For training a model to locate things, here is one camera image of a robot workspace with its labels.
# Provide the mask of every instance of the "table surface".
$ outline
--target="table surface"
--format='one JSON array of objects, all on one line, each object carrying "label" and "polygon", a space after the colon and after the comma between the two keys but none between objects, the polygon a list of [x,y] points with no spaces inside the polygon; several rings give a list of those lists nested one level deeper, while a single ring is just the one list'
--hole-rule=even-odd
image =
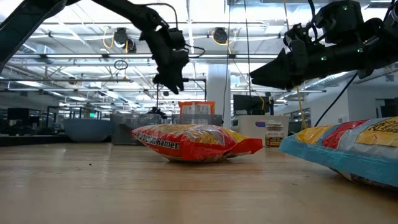
[{"label": "table surface", "polygon": [[0,223],[397,223],[398,196],[274,150],[185,164],[146,147],[0,149]]}]

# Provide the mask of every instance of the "white column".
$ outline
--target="white column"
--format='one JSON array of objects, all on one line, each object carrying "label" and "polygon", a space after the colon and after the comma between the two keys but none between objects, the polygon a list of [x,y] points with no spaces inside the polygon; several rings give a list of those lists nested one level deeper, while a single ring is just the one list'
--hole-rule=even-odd
[{"label": "white column", "polygon": [[231,127],[231,72],[224,64],[209,65],[207,100],[216,102],[216,114],[223,115],[224,128]]}]

